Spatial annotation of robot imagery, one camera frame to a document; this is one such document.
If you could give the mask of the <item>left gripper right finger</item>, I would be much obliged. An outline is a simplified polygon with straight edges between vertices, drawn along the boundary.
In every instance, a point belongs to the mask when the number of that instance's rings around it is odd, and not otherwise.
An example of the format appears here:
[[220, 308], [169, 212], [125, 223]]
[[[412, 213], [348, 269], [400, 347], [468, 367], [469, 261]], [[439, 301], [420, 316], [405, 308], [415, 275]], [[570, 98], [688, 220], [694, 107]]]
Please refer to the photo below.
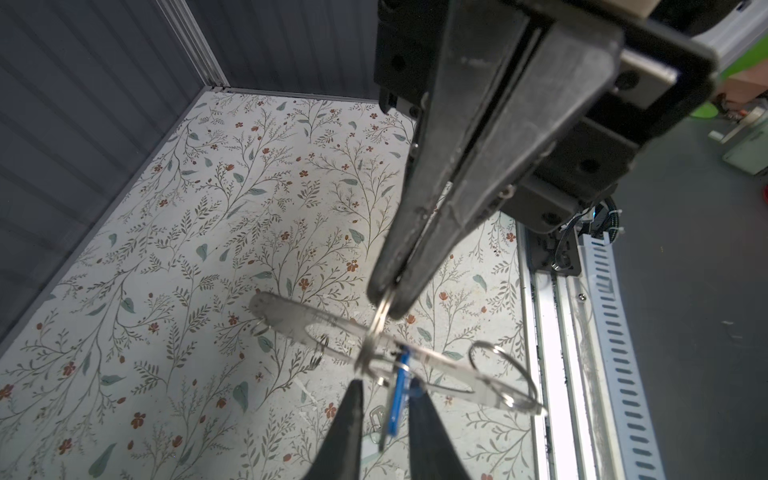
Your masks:
[[417, 378], [409, 385], [408, 411], [411, 478], [469, 480], [430, 395]]

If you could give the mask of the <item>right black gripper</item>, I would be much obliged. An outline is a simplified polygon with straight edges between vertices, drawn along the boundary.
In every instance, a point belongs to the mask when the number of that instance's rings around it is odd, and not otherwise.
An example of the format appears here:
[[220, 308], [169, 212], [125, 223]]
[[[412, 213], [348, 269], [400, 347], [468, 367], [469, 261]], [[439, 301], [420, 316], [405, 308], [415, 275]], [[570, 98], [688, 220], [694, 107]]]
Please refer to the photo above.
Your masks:
[[548, 233], [714, 90], [715, 54], [593, 1], [383, 1], [383, 111], [416, 123], [367, 286], [392, 318], [494, 210]]

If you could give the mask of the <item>blue key tag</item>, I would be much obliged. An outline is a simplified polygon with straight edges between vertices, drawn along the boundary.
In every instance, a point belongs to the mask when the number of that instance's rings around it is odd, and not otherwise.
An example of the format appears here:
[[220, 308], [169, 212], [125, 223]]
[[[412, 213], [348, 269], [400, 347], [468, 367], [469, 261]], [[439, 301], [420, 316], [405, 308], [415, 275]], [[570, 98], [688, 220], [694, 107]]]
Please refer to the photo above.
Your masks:
[[390, 408], [385, 429], [388, 437], [395, 437], [399, 430], [400, 418], [407, 393], [406, 383], [410, 376], [408, 366], [410, 354], [411, 352], [408, 349], [404, 349], [395, 356], [394, 380], [390, 389]]

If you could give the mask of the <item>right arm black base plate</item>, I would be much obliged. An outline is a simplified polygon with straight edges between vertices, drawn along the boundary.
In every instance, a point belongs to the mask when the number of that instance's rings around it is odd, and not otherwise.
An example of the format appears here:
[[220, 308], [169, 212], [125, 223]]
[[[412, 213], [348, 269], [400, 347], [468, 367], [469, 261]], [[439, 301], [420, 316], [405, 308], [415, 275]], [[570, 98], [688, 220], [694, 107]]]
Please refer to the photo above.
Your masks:
[[621, 213], [614, 199], [608, 196], [595, 206], [578, 212], [550, 233], [527, 230], [529, 269], [563, 277], [579, 276], [582, 272], [579, 240], [603, 240], [607, 235], [609, 243], [613, 243], [624, 231], [620, 224]]

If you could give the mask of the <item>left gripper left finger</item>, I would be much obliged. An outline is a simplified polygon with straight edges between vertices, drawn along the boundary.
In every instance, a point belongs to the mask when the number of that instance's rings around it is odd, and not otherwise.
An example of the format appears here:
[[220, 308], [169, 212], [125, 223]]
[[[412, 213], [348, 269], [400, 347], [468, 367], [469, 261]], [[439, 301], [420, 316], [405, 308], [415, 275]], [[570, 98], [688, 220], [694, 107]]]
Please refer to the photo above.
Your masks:
[[304, 480], [358, 480], [364, 425], [363, 381], [350, 382], [317, 456]]

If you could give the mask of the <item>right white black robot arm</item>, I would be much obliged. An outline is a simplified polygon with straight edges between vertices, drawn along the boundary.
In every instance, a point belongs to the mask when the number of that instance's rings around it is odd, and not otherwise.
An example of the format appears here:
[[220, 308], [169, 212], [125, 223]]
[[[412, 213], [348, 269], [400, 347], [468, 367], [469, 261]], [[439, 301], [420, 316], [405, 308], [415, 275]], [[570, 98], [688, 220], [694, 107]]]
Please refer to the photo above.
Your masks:
[[383, 111], [415, 122], [367, 296], [393, 318], [496, 212], [549, 234], [715, 92], [763, 1], [382, 1]]

